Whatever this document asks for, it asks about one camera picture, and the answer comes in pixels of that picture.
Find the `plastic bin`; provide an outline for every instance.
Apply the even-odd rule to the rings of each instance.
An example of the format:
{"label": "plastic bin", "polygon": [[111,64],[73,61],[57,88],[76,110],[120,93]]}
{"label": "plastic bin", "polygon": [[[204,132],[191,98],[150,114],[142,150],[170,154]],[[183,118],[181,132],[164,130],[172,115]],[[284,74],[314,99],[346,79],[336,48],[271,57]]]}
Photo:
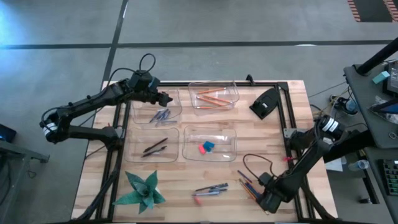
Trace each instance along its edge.
{"label": "plastic bin", "polygon": [[231,110],[239,100],[234,81],[189,83],[188,89],[192,107],[199,116]]}
{"label": "plastic bin", "polygon": [[167,103],[167,107],[159,106],[158,103],[152,105],[150,103],[143,103],[140,101],[133,101],[132,106],[132,120],[139,124],[142,128],[154,128],[158,126],[165,126],[166,124],[175,124],[175,123],[163,123],[160,124],[157,120],[154,120],[150,123],[151,119],[155,116],[158,110],[161,109],[169,109],[170,114],[165,121],[180,121],[180,114],[182,112],[180,94],[178,90],[160,90],[169,94],[169,97],[173,98],[173,101]]}
{"label": "plastic bin", "polygon": [[[199,145],[206,141],[215,144],[211,153],[201,154]],[[236,131],[234,129],[199,128],[187,126],[184,130],[182,156],[194,161],[230,162],[236,158]]]}
{"label": "plastic bin", "polygon": [[[163,151],[156,152],[150,156],[142,157],[144,150],[159,141],[168,138],[163,143],[148,152],[167,146]],[[124,148],[124,159],[128,162],[173,162],[177,160],[180,145],[180,133],[176,128],[170,129],[132,129],[126,138]]]}

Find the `wooden tabletop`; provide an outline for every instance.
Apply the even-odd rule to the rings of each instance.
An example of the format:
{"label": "wooden tabletop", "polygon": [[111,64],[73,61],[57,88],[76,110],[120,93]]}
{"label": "wooden tabletop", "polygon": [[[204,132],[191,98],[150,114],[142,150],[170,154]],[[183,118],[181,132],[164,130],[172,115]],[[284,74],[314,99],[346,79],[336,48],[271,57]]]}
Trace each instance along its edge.
{"label": "wooden tabletop", "polygon": [[[307,94],[303,81],[288,81],[290,97],[294,109],[295,120],[298,128],[309,129],[313,126]],[[114,222],[293,222],[297,221],[294,203],[281,203],[277,213],[267,215],[258,204],[246,193],[239,184],[241,176],[237,170],[242,171],[252,180],[254,177],[243,166],[242,158],[247,153],[262,155],[274,164],[272,170],[281,174],[287,169],[283,161],[285,148],[280,128],[279,114],[275,109],[270,115],[260,120],[249,106],[268,87],[238,87],[239,101],[234,109],[221,113],[197,116],[192,108],[192,102],[187,87],[159,88],[160,90],[173,91],[178,89],[182,105],[182,113],[176,117],[179,122],[175,125],[162,126],[155,129],[177,128],[179,131],[178,156],[174,162],[131,162],[131,153],[135,147],[134,128],[142,129],[140,124],[134,122],[134,110],[129,116],[129,126],[126,132],[124,146],[124,159],[122,162],[119,179],[118,194],[120,196],[131,192],[125,171],[136,174],[143,179],[157,170],[159,179],[158,189],[166,199],[165,203],[155,206],[153,210],[147,209],[138,215],[138,205],[117,205],[113,217]],[[284,101],[285,118],[289,123],[287,107]],[[102,128],[112,123],[114,107],[105,107],[100,111],[94,123],[94,128]],[[184,129],[188,126],[198,126],[219,129],[234,129],[236,131],[236,158],[231,162],[203,162],[188,160],[182,156],[184,145]],[[89,143],[87,153],[101,147],[99,141]],[[85,161],[81,173],[80,184],[76,195],[72,218],[78,217],[98,193],[101,185],[106,150],[103,149],[93,154]],[[256,175],[269,172],[269,163],[260,158],[248,157],[247,164]],[[326,174],[323,160],[318,163],[307,175],[310,188],[316,198],[326,210],[337,217],[335,203]],[[228,191],[218,196],[201,197],[202,205],[199,206],[192,199],[195,189],[227,182]],[[263,188],[255,185],[258,191]],[[110,190],[105,198],[104,213],[108,211]],[[305,199],[300,194],[303,211]]]}

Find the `red eraser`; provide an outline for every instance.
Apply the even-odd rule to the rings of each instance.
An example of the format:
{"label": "red eraser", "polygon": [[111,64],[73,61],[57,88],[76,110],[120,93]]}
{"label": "red eraser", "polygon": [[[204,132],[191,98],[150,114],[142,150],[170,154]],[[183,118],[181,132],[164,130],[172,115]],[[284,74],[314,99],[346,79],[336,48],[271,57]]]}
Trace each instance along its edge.
{"label": "red eraser", "polygon": [[206,150],[202,145],[199,145],[199,151],[202,155],[206,154]]}
{"label": "red eraser", "polygon": [[200,201],[200,199],[199,199],[197,196],[193,196],[193,199],[195,200],[195,202],[196,202],[198,205],[201,205],[201,201]]}

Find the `green origami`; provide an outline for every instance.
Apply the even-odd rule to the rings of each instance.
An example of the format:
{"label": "green origami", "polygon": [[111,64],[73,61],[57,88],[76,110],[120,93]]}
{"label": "green origami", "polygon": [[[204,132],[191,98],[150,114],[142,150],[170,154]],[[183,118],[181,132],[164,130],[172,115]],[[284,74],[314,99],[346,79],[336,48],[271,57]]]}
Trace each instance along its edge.
{"label": "green origami", "polygon": [[127,178],[131,184],[131,187],[135,191],[123,195],[119,200],[115,201],[114,205],[129,205],[139,203],[139,214],[145,211],[147,207],[153,209],[154,204],[162,203],[166,200],[156,190],[157,185],[157,171],[143,181],[139,176],[130,174],[126,171]]}

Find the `concrete floor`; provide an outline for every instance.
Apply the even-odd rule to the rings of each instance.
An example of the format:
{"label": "concrete floor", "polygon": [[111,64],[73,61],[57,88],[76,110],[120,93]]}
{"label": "concrete floor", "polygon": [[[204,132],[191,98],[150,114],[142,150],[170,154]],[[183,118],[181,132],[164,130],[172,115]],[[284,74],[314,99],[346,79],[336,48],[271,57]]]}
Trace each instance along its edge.
{"label": "concrete floor", "polygon": [[[48,164],[32,162],[37,177],[26,176],[10,223],[70,218],[87,141],[70,139],[55,146],[45,140],[38,123],[48,108],[99,91],[109,49],[48,48],[51,44],[112,43],[121,6],[122,0],[0,2],[0,45],[47,48],[0,50],[0,95],[4,96],[0,123],[18,131],[16,144],[51,155]],[[127,6],[119,43],[392,40],[397,26],[355,22],[346,0],[138,0]],[[365,61],[381,47],[118,49],[112,70],[137,68],[140,57],[151,52],[157,57],[151,73],[161,80],[241,80],[250,73],[257,80],[304,80],[312,96],[343,82],[343,67]],[[114,79],[124,77],[127,74],[121,72]],[[310,97],[310,102],[323,108],[330,94],[346,87]],[[361,116],[342,119],[354,124]],[[392,223],[381,196],[380,205],[356,202],[358,196],[366,195],[360,179],[331,175],[330,182],[340,218]]]}

